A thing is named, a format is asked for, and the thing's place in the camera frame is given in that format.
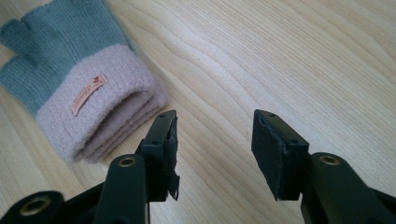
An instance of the glove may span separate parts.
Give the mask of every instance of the glove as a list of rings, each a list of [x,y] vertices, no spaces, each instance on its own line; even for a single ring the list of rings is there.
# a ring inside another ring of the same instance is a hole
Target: glove
[[[0,84],[66,161],[98,161],[166,105],[103,0],[54,0],[0,29]]]

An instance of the pink knit cuff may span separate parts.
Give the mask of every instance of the pink knit cuff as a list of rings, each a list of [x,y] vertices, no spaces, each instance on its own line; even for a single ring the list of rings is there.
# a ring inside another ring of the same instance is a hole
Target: pink knit cuff
[[[102,76],[106,83],[94,85]],[[166,100],[144,63],[127,46],[113,45],[75,65],[36,121],[64,160],[96,161]]]

